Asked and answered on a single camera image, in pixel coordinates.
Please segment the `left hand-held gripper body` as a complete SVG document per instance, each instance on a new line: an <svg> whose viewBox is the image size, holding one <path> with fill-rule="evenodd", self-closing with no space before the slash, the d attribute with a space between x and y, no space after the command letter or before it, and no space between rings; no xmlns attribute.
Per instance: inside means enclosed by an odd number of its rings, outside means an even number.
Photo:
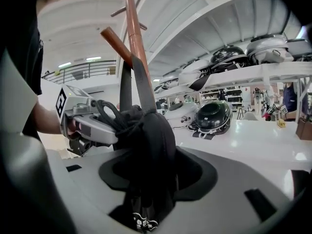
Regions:
<svg viewBox="0 0 312 234"><path fill-rule="evenodd" d="M73 119L74 116L98 114L96 103L97 101L82 89L70 85L62 85L58 95L55 108L59 118L60 131L69 140L69 151L78 156L85 155L93 146L109 146L87 140L78 132L75 132L73 137L68 136L68 120Z"/></svg>

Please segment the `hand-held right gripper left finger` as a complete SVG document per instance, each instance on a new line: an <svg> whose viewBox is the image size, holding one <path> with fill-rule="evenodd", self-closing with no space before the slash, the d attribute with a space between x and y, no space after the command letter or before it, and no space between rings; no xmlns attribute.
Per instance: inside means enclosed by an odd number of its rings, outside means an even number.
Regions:
<svg viewBox="0 0 312 234"><path fill-rule="evenodd" d="M46 153L54 182L78 234L134 233L108 215L122 204L125 193L112 190L98 174L100 166L118 153L70 159L62 159L54 150Z"/></svg>

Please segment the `person's left hand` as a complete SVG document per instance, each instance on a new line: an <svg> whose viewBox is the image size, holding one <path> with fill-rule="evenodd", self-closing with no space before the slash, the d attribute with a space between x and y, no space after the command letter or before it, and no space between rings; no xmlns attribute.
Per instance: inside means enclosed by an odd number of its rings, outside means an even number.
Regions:
<svg viewBox="0 0 312 234"><path fill-rule="evenodd" d="M81 129L81 124L76 122L74 119L68 120L67 132L68 136L73 137L77 130Z"/></svg>

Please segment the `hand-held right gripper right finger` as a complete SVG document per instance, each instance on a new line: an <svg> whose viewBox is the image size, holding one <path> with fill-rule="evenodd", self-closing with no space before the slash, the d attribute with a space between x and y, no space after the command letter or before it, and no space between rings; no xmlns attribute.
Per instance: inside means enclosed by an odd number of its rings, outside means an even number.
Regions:
<svg viewBox="0 0 312 234"><path fill-rule="evenodd" d="M252 167L232 159L190 148L178 151L197 161L203 175L216 183L201 199L179 201L161 222L162 234L242 234L261 224L260 217L245 195L258 189L276 210L290 199Z"/></svg>

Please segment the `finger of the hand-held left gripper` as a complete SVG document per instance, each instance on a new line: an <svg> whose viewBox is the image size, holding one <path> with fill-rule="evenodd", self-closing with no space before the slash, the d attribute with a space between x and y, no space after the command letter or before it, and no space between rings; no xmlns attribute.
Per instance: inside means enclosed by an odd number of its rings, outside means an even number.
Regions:
<svg viewBox="0 0 312 234"><path fill-rule="evenodd" d="M118 142L115 130L98 120L99 114L74 116L77 132L85 139L101 144L112 145Z"/></svg>

